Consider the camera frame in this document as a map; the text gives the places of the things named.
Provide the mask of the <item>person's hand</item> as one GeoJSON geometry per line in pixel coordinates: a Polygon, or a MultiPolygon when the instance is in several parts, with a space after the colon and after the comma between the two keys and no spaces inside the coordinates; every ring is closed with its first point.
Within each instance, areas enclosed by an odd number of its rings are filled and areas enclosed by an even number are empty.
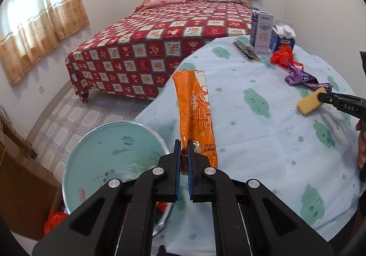
{"type": "Polygon", "coordinates": [[[359,132],[358,134],[358,154],[357,164],[359,168],[363,168],[366,162],[366,127],[365,121],[359,120],[355,129],[359,132]]]}

